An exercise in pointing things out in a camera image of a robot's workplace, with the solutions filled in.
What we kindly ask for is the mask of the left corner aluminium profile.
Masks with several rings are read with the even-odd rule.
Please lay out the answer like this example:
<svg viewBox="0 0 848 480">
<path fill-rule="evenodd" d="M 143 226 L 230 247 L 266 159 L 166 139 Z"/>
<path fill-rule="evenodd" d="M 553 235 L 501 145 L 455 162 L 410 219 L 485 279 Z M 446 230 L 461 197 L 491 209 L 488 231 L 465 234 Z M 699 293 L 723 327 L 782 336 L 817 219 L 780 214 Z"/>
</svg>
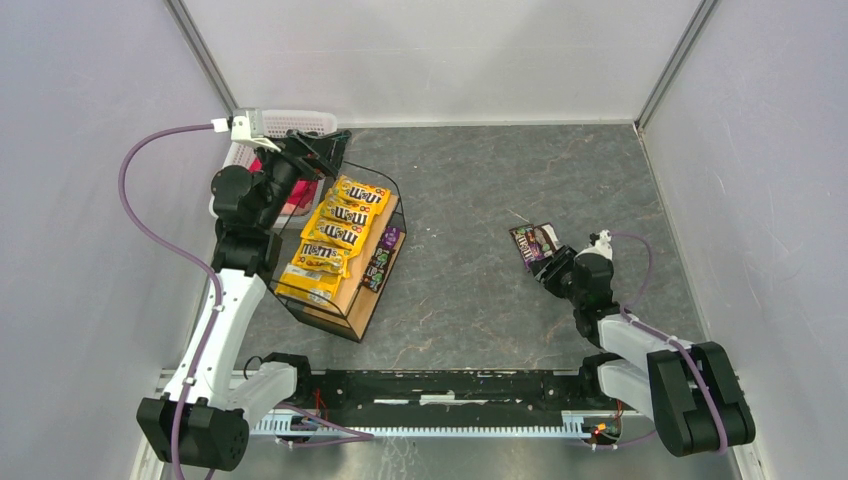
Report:
<svg viewBox="0 0 848 480">
<path fill-rule="evenodd" d="M 186 2 L 183 0 L 164 0 L 164 4 L 223 111 L 230 114 L 237 110 L 239 103 L 196 25 Z"/>
</svg>

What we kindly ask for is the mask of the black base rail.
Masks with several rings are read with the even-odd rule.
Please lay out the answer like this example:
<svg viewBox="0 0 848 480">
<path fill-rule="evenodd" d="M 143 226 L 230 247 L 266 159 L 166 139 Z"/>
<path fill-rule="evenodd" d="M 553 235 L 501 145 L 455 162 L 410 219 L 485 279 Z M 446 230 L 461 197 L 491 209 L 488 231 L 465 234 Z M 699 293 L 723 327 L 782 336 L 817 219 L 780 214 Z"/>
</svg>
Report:
<svg viewBox="0 0 848 480">
<path fill-rule="evenodd" d="M 314 371 L 287 401 L 350 428 L 554 427 L 618 410 L 568 370 Z"/>
</svg>

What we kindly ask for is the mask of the corner aluminium profile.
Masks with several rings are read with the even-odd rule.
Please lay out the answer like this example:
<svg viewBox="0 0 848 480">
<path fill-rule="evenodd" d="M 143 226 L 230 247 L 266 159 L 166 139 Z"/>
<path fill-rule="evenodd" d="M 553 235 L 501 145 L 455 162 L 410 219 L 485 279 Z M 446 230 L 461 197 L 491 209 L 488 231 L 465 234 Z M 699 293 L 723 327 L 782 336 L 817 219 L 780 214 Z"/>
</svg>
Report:
<svg viewBox="0 0 848 480">
<path fill-rule="evenodd" d="M 186 2 L 183 0 L 164 0 L 164 4 L 223 111 L 230 114 L 237 110 L 239 103 L 196 25 Z"/>
<path fill-rule="evenodd" d="M 719 4 L 720 2 L 718 0 L 701 0 L 698 2 L 693 15 L 665 63 L 642 109 L 633 122 L 634 128 L 639 135 L 642 135 L 656 113 L 664 96 L 679 74 L 691 50 Z"/>
</svg>

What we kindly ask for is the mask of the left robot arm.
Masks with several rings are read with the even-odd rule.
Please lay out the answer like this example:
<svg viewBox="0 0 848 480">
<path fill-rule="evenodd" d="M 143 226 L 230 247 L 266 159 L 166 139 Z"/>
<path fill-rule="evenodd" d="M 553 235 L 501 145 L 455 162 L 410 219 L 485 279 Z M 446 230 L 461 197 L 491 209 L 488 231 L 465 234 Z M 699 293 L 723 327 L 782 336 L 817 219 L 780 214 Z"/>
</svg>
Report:
<svg viewBox="0 0 848 480">
<path fill-rule="evenodd" d="M 272 353 L 257 373 L 230 386 L 247 326 L 278 264 L 282 238 L 273 226 L 298 181 L 338 175 L 350 137 L 348 130 L 291 130 L 282 138 L 257 138 L 259 170 L 229 165 L 216 172 L 210 184 L 217 217 L 211 261 L 164 240 L 125 209 L 145 235 L 200 267 L 210 283 L 204 317 L 175 374 L 159 397 L 142 399 L 136 413 L 150 446 L 177 478 L 185 466 L 210 474 L 234 470 L 251 430 L 291 398 L 307 375 L 305 357 Z"/>
</svg>

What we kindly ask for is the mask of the brown candy bag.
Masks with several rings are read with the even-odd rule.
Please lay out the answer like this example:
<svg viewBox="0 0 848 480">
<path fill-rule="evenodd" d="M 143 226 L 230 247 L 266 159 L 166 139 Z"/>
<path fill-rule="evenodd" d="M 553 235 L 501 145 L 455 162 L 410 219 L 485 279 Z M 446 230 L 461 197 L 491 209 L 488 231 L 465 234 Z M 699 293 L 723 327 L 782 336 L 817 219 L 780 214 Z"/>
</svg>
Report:
<svg viewBox="0 0 848 480">
<path fill-rule="evenodd" d="M 562 246 L 552 223 L 546 222 L 533 227 L 535 257 L 537 260 L 553 256 Z"/>
</svg>

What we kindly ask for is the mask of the right corner aluminium profile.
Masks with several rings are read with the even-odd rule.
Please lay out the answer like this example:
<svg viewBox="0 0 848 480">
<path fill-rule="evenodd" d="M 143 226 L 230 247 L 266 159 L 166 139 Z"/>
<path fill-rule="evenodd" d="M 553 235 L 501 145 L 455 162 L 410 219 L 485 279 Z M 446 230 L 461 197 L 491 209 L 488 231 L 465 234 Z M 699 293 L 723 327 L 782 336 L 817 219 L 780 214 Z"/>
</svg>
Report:
<svg viewBox="0 0 848 480">
<path fill-rule="evenodd" d="M 691 50 L 719 4 L 720 2 L 718 0 L 701 0 L 698 2 L 693 15 L 665 63 L 642 109 L 633 122 L 634 128 L 639 135 L 642 135 L 656 113 L 664 96 L 679 74 Z"/>
</svg>

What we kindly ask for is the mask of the pink cloth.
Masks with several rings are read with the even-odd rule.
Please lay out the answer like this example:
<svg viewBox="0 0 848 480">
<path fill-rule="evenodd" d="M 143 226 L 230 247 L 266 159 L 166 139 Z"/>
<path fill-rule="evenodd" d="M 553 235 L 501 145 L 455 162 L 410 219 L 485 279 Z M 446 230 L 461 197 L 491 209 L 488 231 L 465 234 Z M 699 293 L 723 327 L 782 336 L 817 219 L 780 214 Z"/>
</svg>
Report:
<svg viewBox="0 0 848 480">
<path fill-rule="evenodd" d="M 252 185 L 244 201 L 245 209 L 256 218 L 261 216 L 263 210 L 267 210 L 269 207 L 276 208 L 280 206 L 280 198 L 283 194 L 283 192 L 269 193 L 267 191 L 261 169 L 259 155 L 256 155 L 248 168 L 248 171 L 251 173 Z M 289 193 L 285 204 L 281 207 L 281 213 L 285 215 L 304 215 L 313 203 L 317 187 L 317 180 L 299 180 Z"/>
</svg>

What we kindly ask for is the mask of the small purple candy bag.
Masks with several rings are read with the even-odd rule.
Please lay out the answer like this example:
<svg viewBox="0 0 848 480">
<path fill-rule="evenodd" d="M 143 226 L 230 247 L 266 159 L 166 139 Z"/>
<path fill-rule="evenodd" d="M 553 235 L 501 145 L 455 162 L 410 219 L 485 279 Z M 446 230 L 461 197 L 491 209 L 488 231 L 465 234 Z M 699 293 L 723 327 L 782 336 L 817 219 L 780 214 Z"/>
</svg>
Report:
<svg viewBox="0 0 848 480">
<path fill-rule="evenodd" d="M 399 227 L 387 226 L 380 238 L 380 246 L 387 250 L 394 250 L 402 233 Z"/>
</svg>

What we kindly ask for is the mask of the white plastic basket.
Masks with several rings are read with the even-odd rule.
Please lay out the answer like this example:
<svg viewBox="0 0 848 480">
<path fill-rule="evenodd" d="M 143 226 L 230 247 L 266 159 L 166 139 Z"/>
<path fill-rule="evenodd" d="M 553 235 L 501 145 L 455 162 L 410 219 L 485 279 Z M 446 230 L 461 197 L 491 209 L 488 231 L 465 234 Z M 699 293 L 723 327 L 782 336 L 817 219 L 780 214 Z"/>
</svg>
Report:
<svg viewBox="0 0 848 480">
<path fill-rule="evenodd" d="M 281 137 L 289 130 L 315 132 L 319 135 L 326 135 L 335 132 L 338 127 L 336 116 L 325 112 L 270 109 L 263 110 L 262 116 L 266 134 L 269 137 Z M 232 143 L 224 159 L 223 167 L 239 165 L 248 169 L 254 157 L 255 154 L 250 148 Z M 306 224 L 320 202 L 319 197 L 324 187 L 324 180 L 317 181 L 317 192 L 311 207 L 304 215 L 285 215 L 281 213 L 274 224 L 275 230 L 302 228 Z"/>
</svg>

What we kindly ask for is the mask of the yellow candy bag on shelf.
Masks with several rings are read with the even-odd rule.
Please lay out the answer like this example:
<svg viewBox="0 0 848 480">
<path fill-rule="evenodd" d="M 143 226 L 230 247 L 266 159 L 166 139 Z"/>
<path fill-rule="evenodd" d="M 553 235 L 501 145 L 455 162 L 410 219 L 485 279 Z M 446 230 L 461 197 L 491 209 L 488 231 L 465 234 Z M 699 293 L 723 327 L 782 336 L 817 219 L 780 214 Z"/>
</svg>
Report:
<svg viewBox="0 0 848 480">
<path fill-rule="evenodd" d="M 338 177 L 331 191 L 342 200 L 368 206 L 377 214 L 384 210 L 392 194 L 388 188 L 359 182 L 346 175 Z"/>
</svg>

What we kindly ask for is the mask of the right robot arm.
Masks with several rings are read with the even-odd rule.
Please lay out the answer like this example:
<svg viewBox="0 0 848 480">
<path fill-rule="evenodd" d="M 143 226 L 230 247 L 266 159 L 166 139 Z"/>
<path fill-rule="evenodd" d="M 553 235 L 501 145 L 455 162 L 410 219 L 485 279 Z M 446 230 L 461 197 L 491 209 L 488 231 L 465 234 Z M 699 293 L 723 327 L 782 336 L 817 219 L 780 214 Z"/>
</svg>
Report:
<svg viewBox="0 0 848 480">
<path fill-rule="evenodd" d="M 755 420 L 726 350 L 668 335 L 617 302 L 610 247 L 564 246 L 528 269 L 571 304 L 578 333 L 600 349 L 581 368 L 590 391 L 650 419 L 670 454 L 722 453 L 755 440 Z"/>
</svg>

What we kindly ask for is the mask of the yellow candy bag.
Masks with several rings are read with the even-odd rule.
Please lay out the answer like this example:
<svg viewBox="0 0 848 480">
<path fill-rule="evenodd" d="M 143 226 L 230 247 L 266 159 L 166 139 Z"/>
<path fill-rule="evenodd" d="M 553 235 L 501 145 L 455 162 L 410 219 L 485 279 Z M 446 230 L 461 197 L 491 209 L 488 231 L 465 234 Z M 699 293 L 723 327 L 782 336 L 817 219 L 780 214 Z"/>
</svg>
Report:
<svg viewBox="0 0 848 480">
<path fill-rule="evenodd" d="M 306 270 L 289 263 L 277 281 L 274 293 L 319 306 L 329 306 L 334 301 L 341 281 L 341 275 Z"/>
<path fill-rule="evenodd" d="M 301 238 L 333 245 L 347 251 L 349 256 L 356 256 L 361 252 L 368 233 L 368 227 L 319 217 L 301 232 Z"/>
<path fill-rule="evenodd" d="M 291 264 L 308 271 L 349 278 L 349 255 L 350 251 L 341 247 L 302 239 L 292 257 Z"/>
<path fill-rule="evenodd" d="M 368 206 L 377 214 L 384 210 L 392 194 L 388 188 L 359 182 L 346 175 L 338 177 L 331 191 L 342 200 Z"/>
<path fill-rule="evenodd" d="M 322 217 L 352 226 L 369 228 L 377 216 L 373 207 L 336 196 L 325 199 L 319 206 Z"/>
</svg>

